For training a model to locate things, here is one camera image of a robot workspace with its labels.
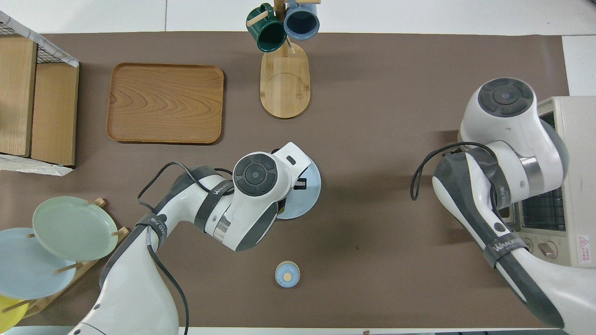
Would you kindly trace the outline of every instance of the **white toaster oven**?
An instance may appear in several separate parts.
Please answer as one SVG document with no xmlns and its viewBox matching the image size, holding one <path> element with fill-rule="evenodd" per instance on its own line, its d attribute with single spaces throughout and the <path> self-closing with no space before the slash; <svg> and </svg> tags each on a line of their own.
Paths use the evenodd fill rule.
<svg viewBox="0 0 596 335">
<path fill-rule="evenodd" d="M 538 258 L 596 268 L 596 97 L 552 97 L 538 104 L 569 151 L 563 186 L 502 210 L 505 223 Z"/>
</svg>

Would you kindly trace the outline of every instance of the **brown tabletop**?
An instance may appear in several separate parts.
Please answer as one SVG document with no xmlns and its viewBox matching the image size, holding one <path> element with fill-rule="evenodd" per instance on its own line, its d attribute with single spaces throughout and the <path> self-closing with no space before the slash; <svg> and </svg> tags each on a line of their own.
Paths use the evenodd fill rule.
<svg viewBox="0 0 596 335">
<path fill-rule="evenodd" d="M 0 172 L 0 229 L 31 227 L 36 206 L 55 196 L 104 197 L 115 221 L 133 227 L 147 212 L 135 197 L 165 163 L 231 169 L 245 154 L 293 141 L 322 175 L 310 212 L 277 222 L 245 252 L 228 250 L 188 223 L 159 250 L 187 294 L 191 326 L 544 326 L 438 202 L 430 185 L 438 159 L 425 170 L 416 202 L 409 183 L 428 152 L 456 140 L 466 104 L 484 82 L 511 76 L 532 85 L 538 100 L 568 95 L 560 37 L 322 33 L 299 43 L 309 57 L 312 98 L 290 120 L 260 104 L 262 53 L 247 32 L 47 37 L 81 62 L 77 168 L 62 178 Z M 111 140 L 105 133 L 110 74 L 124 62 L 219 66 L 225 73 L 220 140 Z M 145 201 L 157 203 L 180 173 L 166 171 Z M 284 260 L 300 266 L 293 289 L 274 280 Z M 103 263 L 20 325 L 75 325 L 99 294 Z M 182 303 L 172 292 L 183 324 Z"/>
</svg>

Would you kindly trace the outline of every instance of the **circular gray joint cap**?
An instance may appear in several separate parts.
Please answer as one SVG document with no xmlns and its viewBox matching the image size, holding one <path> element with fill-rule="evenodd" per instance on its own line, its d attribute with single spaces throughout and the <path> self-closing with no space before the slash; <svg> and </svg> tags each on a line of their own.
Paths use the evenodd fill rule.
<svg viewBox="0 0 596 335">
<path fill-rule="evenodd" d="M 269 193 L 277 182 L 275 161 L 264 154 L 252 154 L 241 159 L 234 169 L 234 184 L 247 196 Z"/>
<path fill-rule="evenodd" d="M 532 89 L 511 78 L 491 80 L 480 88 L 478 103 L 485 112 L 497 117 L 518 116 L 534 101 Z"/>
</svg>

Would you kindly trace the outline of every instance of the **white robotic arm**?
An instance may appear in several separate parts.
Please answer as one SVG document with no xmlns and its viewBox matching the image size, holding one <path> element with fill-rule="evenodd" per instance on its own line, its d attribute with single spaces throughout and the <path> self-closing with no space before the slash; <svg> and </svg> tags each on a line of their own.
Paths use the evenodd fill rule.
<svg viewBox="0 0 596 335">
<path fill-rule="evenodd" d="M 571 335 L 596 329 L 596 271 L 544 262 L 502 223 L 496 210 L 560 187 L 566 149 L 541 123 L 527 84 L 495 79 L 472 96 L 460 128 L 466 147 L 433 174 L 440 202 L 472 235 L 489 264 L 544 323 Z"/>
<path fill-rule="evenodd" d="M 277 217 L 278 202 L 310 163 L 289 142 L 274 154 L 243 157 L 233 182 L 208 166 L 178 177 L 110 258 L 101 274 L 99 298 L 69 334 L 178 334 L 176 306 L 147 246 L 157 250 L 181 221 L 193 222 L 232 250 L 255 246 Z"/>
</svg>

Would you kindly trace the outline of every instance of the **warning label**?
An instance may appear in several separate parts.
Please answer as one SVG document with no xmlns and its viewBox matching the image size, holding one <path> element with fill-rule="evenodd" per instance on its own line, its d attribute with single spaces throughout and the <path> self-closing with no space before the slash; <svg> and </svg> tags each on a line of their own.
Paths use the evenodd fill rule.
<svg viewBox="0 0 596 335">
<path fill-rule="evenodd" d="M 590 258 L 590 236 L 578 235 L 579 263 L 592 263 Z"/>
</svg>

